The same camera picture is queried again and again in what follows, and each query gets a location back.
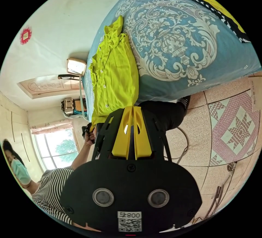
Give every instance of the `sticker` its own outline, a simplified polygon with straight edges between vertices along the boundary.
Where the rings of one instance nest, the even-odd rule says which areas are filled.
[[[142,212],[118,211],[117,218],[118,218],[118,231],[142,232]]]
[[[27,28],[23,29],[23,31],[22,31],[22,33],[20,35],[20,43],[21,43],[21,45],[26,44],[29,41],[29,39],[31,38],[31,36],[32,36],[32,30],[31,30],[30,27],[27,27]]]

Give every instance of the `floral pattern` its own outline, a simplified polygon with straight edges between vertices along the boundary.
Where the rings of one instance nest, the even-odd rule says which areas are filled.
[[[186,78],[188,87],[205,81],[201,70],[217,55],[217,17],[190,0],[153,0],[134,6],[136,1],[121,2],[115,16],[127,13],[123,32],[129,35],[139,75],[162,81]]]
[[[45,123],[37,126],[32,126],[31,131],[32,134],[43,134],[43,133],[51,133],[61,130],[72,129],[72,128],[73,128],[73,124],[71,121],[61,120],[61,121]]]

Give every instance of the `yellow-green shirt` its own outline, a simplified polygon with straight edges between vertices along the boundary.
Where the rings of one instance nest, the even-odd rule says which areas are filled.
[[[104,40],[93,56],[89,69],[94,90],[92,124],[105,122],[107,116],[138,99],[139,76],[128,35],[121,33],[123,17],[105,26]]]

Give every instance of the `paper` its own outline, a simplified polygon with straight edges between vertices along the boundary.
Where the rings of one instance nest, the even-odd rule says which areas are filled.
[[[249,78],[252,98],[252,111],[262,110],[262,77]]]

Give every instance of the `black pants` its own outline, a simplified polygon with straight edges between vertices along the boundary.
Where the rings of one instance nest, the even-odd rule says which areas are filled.
[[[156,115],[163,131],[177,128],[183,121],[185,110],[180,103],[163,101],[144,101],[138,105],[142,110],[147,110]],[[102,128],[103,123],[97,124],[96,135]],[[131,128],[129,159],[134,159],[134,127]]]

